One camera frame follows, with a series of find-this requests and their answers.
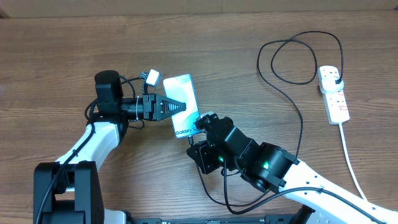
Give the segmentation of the blue Samsung Galaxy smartphone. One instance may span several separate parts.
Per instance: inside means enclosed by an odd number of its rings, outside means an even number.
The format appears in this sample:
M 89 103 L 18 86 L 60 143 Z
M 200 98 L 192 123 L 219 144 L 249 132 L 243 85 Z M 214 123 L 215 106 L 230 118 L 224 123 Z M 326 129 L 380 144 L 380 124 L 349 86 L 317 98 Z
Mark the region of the blue Samsung Galaxy smartphone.
M 181 103 L 186 109 L 175 115 L 171 120 L 176 138 L 185 138 L 200 133 L 195 122 L 200 116 L 193 80 L 190 74 L 179 75 L 163 80 L 165 95 Z

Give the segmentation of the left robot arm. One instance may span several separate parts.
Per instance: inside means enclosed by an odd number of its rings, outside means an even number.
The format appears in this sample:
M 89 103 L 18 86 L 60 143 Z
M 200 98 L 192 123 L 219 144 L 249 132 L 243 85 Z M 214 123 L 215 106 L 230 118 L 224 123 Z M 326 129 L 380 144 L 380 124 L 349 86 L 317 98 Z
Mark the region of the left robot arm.
M 133 223 L 129 212 L 104 207 L 98 171 L 119 146 L 131 122 L 161 121 L 185 111 L 185 103 L 149 94 L 160 73 L 142 72 L 142 96 L 123 97 L 131 81 L 114 70 L 95 75 L 96 99 L 86 108 L 86 129 L 76 144 L 55 162 L 34 170 L 34 223 Z

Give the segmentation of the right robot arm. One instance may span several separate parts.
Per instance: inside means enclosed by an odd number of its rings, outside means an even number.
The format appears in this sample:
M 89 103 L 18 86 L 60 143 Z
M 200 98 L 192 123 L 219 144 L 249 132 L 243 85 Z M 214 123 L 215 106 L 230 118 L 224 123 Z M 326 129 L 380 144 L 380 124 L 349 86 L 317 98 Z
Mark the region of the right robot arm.
M 397 223 L 397 212 L 367 202 L 315 172 L 304 161 L 282 147 L 245 136 L 228 118 L 215 113 L 190 121 L 206 134 L 204 141 L 187 149 L 203 174 L 222 167 L 237 170 L 241 178 L 270 197 L 244 210 L 244 214 L 284 196 L 310 208 L 307 223 Z

